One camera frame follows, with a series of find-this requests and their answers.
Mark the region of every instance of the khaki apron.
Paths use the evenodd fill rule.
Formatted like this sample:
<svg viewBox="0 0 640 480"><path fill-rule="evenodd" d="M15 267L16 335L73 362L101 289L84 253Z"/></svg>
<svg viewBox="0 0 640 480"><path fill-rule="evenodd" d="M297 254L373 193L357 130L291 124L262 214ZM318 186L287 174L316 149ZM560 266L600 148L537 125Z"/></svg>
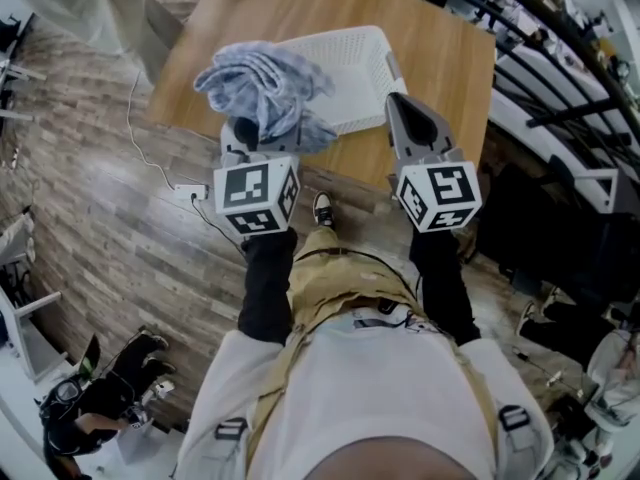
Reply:
<svg viewBox="0 0 640 480"><path fill-rule="evenodd" d="M249 436L247 472L267 422L286 391L289 374L319 325L351 310L354 306L350 303L363 298L384 298L406 304L416 315L426 318L411 291L379 261L356 254L334 256L326 253L297 260L312 251L337 247L335 232L323 226L309 235L296 256L289 277L291 288L287 293L295 326L289 342L276 358L260 390L253 430ZM484 377L473 368L455 343L451 342L451 348L482 410L495 452L498 420Z"/></svg>

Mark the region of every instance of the wooden floor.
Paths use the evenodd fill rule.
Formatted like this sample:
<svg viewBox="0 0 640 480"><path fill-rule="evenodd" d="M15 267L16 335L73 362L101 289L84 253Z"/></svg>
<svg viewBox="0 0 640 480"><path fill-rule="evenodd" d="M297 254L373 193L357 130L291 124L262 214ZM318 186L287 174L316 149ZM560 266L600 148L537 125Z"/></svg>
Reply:
<svg viewBox="0 0 640 480"><path fill-rule="evenodd" d="M160 0L185 18L198 0ZM20 52L27 67L48 74L46 82L17 86L16 109L36 116L5 130L2 159L20 147L18 168L0 171L0 212L10 215L33 202L36 220L36 286L60 290L60 304L37 324L52 343L78 359L97 333L104 359L117 353L141 325L171 342L169 359L178 367L178 389L159 405L165 424L188 417L200 382L224 333L235 326L244 289L244 261L189 203L177 201L156 169L143 164L130 142L127 101L136 70L97 54L36 20ZM210 184L219 160L217 143L190 132L145 122L150 88L133 96L136 139L153 162L165 166L174 183ZM499 166L524 162L526 153L489 131L483 159ZM408 263L411 230L387 194L312 170L293 218L300 243L313 225L315 190L330 190L337 202L339 234L350 247L376 253L415 282ZM205 202L211 217L211 202ZM472 230L463 233L468 242ZM541 372L514 357L513 326L526 298L514 294L497 266L482 258L464 277L477 322L503 345L536 396L546 405ZM556 354L521 343L555 372L578 366Z"/></svg>

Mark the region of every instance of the power strip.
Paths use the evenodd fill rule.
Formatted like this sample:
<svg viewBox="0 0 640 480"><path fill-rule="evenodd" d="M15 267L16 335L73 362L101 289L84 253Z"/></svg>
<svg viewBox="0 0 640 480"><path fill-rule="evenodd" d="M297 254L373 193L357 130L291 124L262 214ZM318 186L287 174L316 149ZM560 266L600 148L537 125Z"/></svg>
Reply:
<svg viewBox="0 0 640 480"><path fill-rule="evenodd" d="M199 201L205 200L209 196L209 187L207 185L176 185L175 194L178 199L191 201L191 196L196 195Z"/></svg>

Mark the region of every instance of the towel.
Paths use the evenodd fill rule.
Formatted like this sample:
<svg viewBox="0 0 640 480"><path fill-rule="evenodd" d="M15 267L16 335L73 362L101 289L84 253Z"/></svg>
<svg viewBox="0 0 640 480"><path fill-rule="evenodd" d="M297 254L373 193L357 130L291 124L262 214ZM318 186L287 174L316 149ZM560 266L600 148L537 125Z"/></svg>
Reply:
<svg viewBox="0 0 640 480"><path fill-rule="evenodd" d="M331 78L317 64L273 43L225 46L213 56L213 66L198 75L194 88L207 94L213 110L256 123L261 141L280 137L298 124L300 153L322 151L338 137L305 107L320 93L334 94Z"/></svg>

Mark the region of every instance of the white plastic basket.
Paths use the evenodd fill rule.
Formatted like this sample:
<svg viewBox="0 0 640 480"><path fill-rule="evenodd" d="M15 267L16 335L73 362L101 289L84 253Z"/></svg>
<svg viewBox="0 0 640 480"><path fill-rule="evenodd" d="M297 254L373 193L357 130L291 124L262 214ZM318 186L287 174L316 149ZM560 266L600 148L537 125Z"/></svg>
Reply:
<svg viewBox="0 0 640 480"><path fill-rule="evenodd" d="M333 78L336 92L321 94L307 107L331 124L338 135L381 126L391 92L407 86L389 41L379 27L332 30L280 43L319 64Z"/></svg>

